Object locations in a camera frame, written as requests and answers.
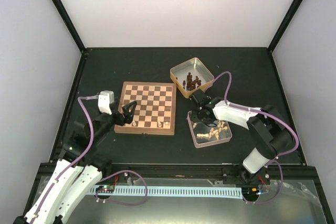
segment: black metal bar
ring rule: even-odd
[[[280,80],[280,77],[279,77],[278,69],[277,69],[276,64],[275,64],[275,61],[274,61],[274,57],[273,57],[273,55],[272,55],[271,52],[269,52],[268,55],[269,55],[269,58],[270,58],[270,60],[271,60],[272,66],[273,66],[273,68],[274,68],[274,72],[275,72],[275,74],[276,74],[276,77],[277,77],[277,80],[278,80],[278,83],[279,83],[280,91],[281,91],[281,94],[282,94],[282,98],[283,98],[283,100],[284,100],[284,102],[285,102],[285,106],[286,106],[287,114],[288,114],[288,116],[289,116],[290,124],[291,124],[293,130],[294,130],[295,132],[297,132],[297,130],[296,130],[296,128],[295,128],[295,125],[294,125],[293,117],[292,117],[292,115],[291,115],[291,113],[290,113],[289,104],[288,104],[288,101],[287,101],[287,98],[286,98],[286,95],[285,95],[285,91],[284,91],[284,89],[283,89],[283,87],[282,87],[282,84],[281,84],[281,80]],[[305,165],[305,164],[307,163],[307,161],[306,161],[305,155],[304,155],[304,153],[303,153],[303,149],[302,149],[302,147],[301,147],[301,144],[300,144],[299,147],[298,147],[298,152],[299,152],[299,155],[300,155],[302,164]]]
[[[315,188],[316,188],[318,197],[320,199],[320,203],[322,205],[322,210],[323,210],[324,216],[326,218],[325,220],[327,221],[327,223],[331,223],[331,224],[335,223],[334,218],[333,218],[333,216],[331,214],[331,211],[330,211],[330,207],[329,207],[328,202],[327,202],[326,195],[324,194],[322,185],[321,184],[315,184]]]
[[[62,1],[61,0],[52,0],[52,2],[54,3],[55,7],[57,8],[57,11],[61,15],[65,25],[67,26],[69,32],[71,33],[71,35],[72,35],[74,41],[76,42],[79,50],[81,52],[84,52],[85,51],[85,46],[84,46],[82,40],[80,39],[80,37],[79,37],[79,35],[78,35],[78,33],[75,29],[75,26],[73,25],[67,11],[65,10]]]
[[[283,36],[286,28],[288,27],[290,21],[294,17],[296,11],[298,10],[299,6],[301,5],[303,0],[293,0],[291,3],[284,19],[282,20],[277,32],[275,33],[271,43],[268,46],[268,50],[273,52],[277,44],[279,43],[281,37]]]
[[[61,144],[61,141],[64,137],[65,130],[67,128],[67,124],[68,124],[70,113],[71,113],[71,108],[72,108],[72,105],[74,104],[74,100],[75,100],[79,82],[80,82],[80,79],[81,79],[81,76],[84,70],[84,66],[87,60],[87,56],[88,56],[88,53],[84,52],[80,57],[77,71],[75,74],[75,78],[71,86],[70,94],[69,94],[69,97],[68,97],[68,100],[67,100],[67,103],[64,109],[64,113],[61,119],[61,123],[58,128],[56,139],[53,145],[53,149],[51,150],[50,160],[57,159],[55,158],[55,151],[58,145]]]

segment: dark tabletop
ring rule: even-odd
[[[108,48],[89,49],[78,96],[112,90],[120,97],[124,81],[172,82],[170,69],[198,57],[217,76],[230,71],[233,81],[228,100],[264,107],[274,105],[286,122],[289,115],[277,73],[266,48]],[[228,77],[223,76],[207,91],[211,97],[223,96]],[[98,108],[97,101],[85,101],[88,108]],[[125,164],[238,164],[254,148],[248,130],[230,123],[232,139],[228,143],[195,148],[186,120],[194,104],[177,91],[174,136],[116,134],[113,130],[99,144],[99,154],[114,163]],[[75,100],[66,136],[75,118],[83,115]],[[298,152],[283,156],[283,164],[300,164]]]

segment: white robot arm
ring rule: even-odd
[[[190,99],[198,108],[192,112],[193,122],[211,124],[216,120],[228,121],[250,130],[256,147],[243,161],[243,167],[250,174],[258,172],[293,141],[292,135],[283,125],[258,113],[263,110],[281,118],[273,106],[263,109],[243,108],[243,106],[225,102],[221,98],[211,99],[202,90],[197,90]]]

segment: wooden chessboard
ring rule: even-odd
[[[116,125],[116,133],[174,135],[176,84],[155,82],[124,82],[119,111],[137,101],[133,123]]]

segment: white wall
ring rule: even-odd
[[[87,47],[267,47],[293,0],[62,0]]]
[[[79,62],[51,0],[0,0],[0,222],[21,215],[48,161]]]
[[[336,218],[336,0],[303,0],[274,52],[309,165]]]

